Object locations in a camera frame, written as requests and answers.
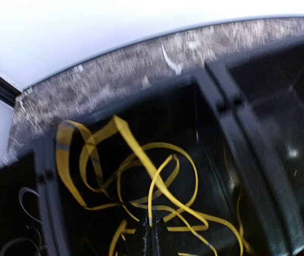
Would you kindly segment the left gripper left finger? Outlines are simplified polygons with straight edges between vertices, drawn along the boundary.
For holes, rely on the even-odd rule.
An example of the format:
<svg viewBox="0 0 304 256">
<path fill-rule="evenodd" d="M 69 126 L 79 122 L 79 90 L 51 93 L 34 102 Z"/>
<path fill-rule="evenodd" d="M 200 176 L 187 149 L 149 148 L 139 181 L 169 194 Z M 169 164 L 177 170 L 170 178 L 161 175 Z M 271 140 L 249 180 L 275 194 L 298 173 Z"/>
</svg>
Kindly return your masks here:
<svg viewBox="0 0 304 256">
<path fill-rule="evenodd" d="M 150 256 L 152 255 L 152 238 L 149 219 L 145 217 L 137 224 L 134 233 L 134 255 Z"/>
</svg>

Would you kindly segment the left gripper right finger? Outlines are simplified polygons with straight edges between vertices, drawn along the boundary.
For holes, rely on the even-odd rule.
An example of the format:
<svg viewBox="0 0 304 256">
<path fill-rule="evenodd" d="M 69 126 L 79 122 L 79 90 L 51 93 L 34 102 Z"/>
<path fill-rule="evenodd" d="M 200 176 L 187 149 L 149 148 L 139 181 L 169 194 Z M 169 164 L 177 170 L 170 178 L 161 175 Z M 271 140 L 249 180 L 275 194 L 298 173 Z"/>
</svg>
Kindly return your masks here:
<svg viewBox="0 0 304 256">
<path fill-rule="evenodd" d="M 152 255 L 175 255 L 175 248 L 169 238 L 168 230 L 163 218 L 154 216 L 151 228 Z"/>
</svg>

